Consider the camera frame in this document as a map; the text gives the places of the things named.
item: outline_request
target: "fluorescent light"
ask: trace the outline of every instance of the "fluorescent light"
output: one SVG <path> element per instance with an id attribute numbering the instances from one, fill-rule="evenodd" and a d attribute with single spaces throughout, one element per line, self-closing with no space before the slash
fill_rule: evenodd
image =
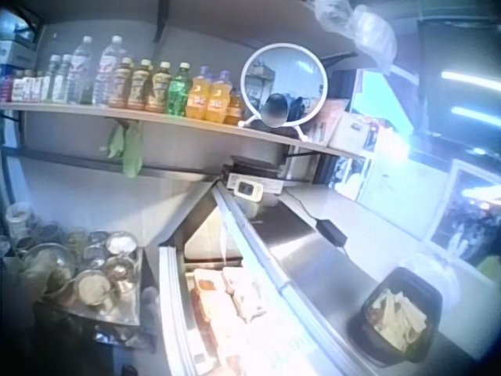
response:
<path id="1" fill-rule="evenodd" d="M 485 155 L 487 152 L 479 147 L 475 147 L 473 149 L 473 152 L 478 155 Z"/>
<path id="2" fill-rule="evenodd" d="M 466 82 L 467 84 L 473 84 L 482 86 L 487 89 L 497 90 L 501 92 L 501 82 L 488 80 L 487 78 L 470 76 L 468 74 L 461 74 L 456 72 L 450 72 L 448 70 L 444 70 L 442 72 L 442 78 L 446 78 L 448 80 L 461 81 Z"/>
<path id="3" fill-rule="evenodd" d="M 489 123 L 495 125 L 496 127 L 501 127 L 501 119 L 491 115 L 483 114 L 482 112 L 477 112 L 473 110 L 468 110 L 462 107 L 453 107 L 451 112 L 456 115 L 461 115 L 469 117 L 474 120 L 483 121 L 484 123 Z"/>

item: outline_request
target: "display case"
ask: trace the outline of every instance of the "display case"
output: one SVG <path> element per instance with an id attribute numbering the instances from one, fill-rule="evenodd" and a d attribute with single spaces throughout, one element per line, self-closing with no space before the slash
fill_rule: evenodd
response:
<path id="1" fill-rule="evenodd" d="M 211 374 L 224 368 L 248 375 L 341 374 L 332 354 L 325 353 L 283 297 L 287 277 L 265 254 L 262 240 L 247 220 L 257 206 L 240 201 L 216 183 L 160 245 L 160 309 L 171 374 Z M 204 320 L 204 304 L 193 277 L 200 269 L 227 267 L 242 267 L 251 276 L 262 308 L 251 320 L 239 318 L 242 325 L 230 324 L 234 316 L 242 316 L 241 310 L 228 308 L 215 314 L 224 315 L 229 337 L 238 333 L 232 343 L 239 345 L 231 349 L 214 340 L 217 320 L 214 316 L 210 323 Z"/>

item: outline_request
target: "water bottle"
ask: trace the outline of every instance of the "water bottle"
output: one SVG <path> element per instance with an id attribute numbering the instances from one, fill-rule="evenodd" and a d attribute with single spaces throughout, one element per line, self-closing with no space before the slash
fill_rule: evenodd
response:
<path id="1" fill-rule="evenodd" d="M 84 36 L 82 43 L 75 49 L 71 58 L 70 73 L 67 82 L 67 101 L 70 104 L 79 104 L 84 87 L 88 80 L 88 65 L 91 60 L 92 38 Z"/>
<path id="2" fill-rule="evenodd" d="M 113 90 L 113 75 L 117 63 L 121 57 L 122 38 L 113 36 L 111 44 L 105 48 L 99 61 L 99 68 L 94 82 L 94 92 L 92 93 L 92 104 L 94 106 L 106 106 L 108 98 Z"/>

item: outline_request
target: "plastic bag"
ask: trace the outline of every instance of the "plastic bag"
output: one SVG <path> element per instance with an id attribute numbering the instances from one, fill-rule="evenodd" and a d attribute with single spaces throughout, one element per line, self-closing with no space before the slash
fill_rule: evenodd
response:
<path id="1" fill-rule="evenodd" d="M 456 272 L 448 261 L 439 255 L 418 252 L 402 260 L 400 266 L 423 278 L 440 292 L 442 311 L 452 309 L 460 300 L 461 288 Z"/>
<path id="2" fill-rule="evenodd" d="M 365 5 L 352 10 L 348 0 L 315 0 L 315 16 L 324 30 L 352 39 L 383 73 L 390 73 L 397 56 L 397 40 L 388 22 Z"/>

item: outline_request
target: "shelf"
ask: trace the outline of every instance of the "shelf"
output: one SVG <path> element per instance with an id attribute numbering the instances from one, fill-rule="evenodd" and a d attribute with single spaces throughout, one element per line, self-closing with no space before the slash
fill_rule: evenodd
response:
<path id="1" fill-rule="evenodd" d="M 177 125 L 181 127 L 197 128 L 205 131 L 220 132 L 230 135 L 250 137 L 252 139 L 262 139 L 272 143 L 281 143 L 284 145 L 304 147 L 312 151 L 320 153 L 339 155 L 342 157 L 358 157 L 354 154 L 347 153 L 342 150 L 330 149 L 320 146 L 315 143 L 304 143 L 298 139 L 290 139 L 288 137 L 274 135 L 272 133 L 261 132 L 249 128 L 238 128 L 234 125 L 225 125 L 212 123 L 210 121 L 201 121 L 188 119 L 186 117 L 177 117 L 166 114 L 155 114 L 146 111 L 122 110 L 117 108 L 81 106 L 81 105 L 66 105 L 66 104 L 45 104 L 45 103 L 3 103 L 0 105 L 0 110 L 17 110 L 17 111 L 36 111 L 50 112 L 57 114 L 77 114 L 103 116 L 105 118 L 120 118 L 138 121 L 151 121 L 154 123 L 165 125 Z"/>

